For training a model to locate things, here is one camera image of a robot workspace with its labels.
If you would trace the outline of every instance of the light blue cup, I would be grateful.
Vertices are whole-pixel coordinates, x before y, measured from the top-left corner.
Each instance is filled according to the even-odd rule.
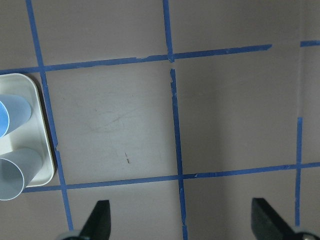
[[[0,95],[0,138],[26,123],[30,116],[30,104],[22,96]]]
[[[41,156],[30,148],[0,155],[0,201],[18,197],[41,167]]]

